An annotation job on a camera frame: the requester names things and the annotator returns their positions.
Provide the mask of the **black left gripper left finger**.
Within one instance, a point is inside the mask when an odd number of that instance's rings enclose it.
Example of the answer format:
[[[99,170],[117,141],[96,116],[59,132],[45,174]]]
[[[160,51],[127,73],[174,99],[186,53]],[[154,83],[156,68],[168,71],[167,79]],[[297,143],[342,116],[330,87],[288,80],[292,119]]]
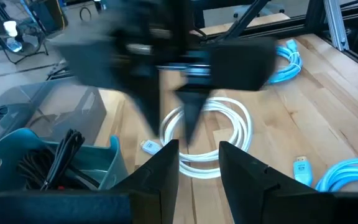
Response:
[[[178,145],[171,140],[109,190],[0,193],[0,223],[172,223]]]

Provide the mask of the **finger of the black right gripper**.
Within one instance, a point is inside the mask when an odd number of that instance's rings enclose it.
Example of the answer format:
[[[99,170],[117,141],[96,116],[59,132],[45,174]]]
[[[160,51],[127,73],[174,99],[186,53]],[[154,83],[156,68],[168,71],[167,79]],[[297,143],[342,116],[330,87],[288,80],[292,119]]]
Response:
[[[176,96],[183,103],[183,119],[185,127],[186,145],[189,146],[193,140],[193,135],[200,118],[206,100],[211,90],[209,89],[177,89]]]
[[[160,92],[158,89],[129,93],[143,114],[147,124],[155,136],[159,135],[160,128]]]

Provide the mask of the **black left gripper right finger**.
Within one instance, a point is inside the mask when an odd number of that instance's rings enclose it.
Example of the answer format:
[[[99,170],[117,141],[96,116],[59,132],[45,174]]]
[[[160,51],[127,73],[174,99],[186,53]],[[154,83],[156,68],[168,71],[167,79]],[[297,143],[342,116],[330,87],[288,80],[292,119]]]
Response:
[[[219,166],[235,223],[358,223],[358,192],[318,192],[227,141]]]

